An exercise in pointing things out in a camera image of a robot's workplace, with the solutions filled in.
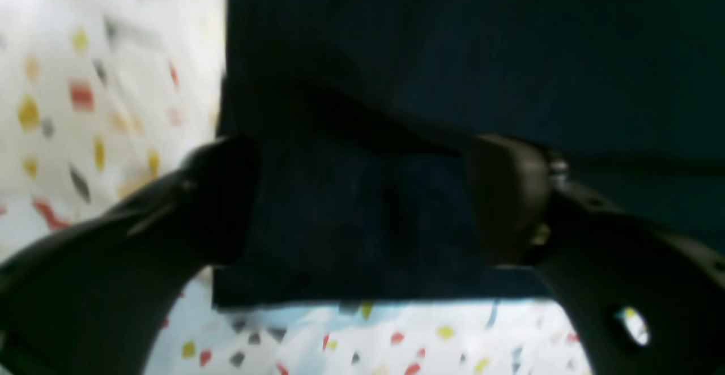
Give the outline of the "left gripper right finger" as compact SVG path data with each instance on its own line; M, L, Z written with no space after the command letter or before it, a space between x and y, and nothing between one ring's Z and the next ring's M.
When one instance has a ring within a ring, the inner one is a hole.
M722 374L723 257L627 215L554 151L482 135L468 180L485 261L530 267L595 374Z

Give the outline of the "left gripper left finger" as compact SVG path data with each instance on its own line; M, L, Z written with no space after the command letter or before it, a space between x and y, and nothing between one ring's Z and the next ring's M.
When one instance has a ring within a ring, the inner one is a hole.
M189 280L239 258L257 177L252 140L220 138L100 217L10 257L2 264L2 367L142 374Z

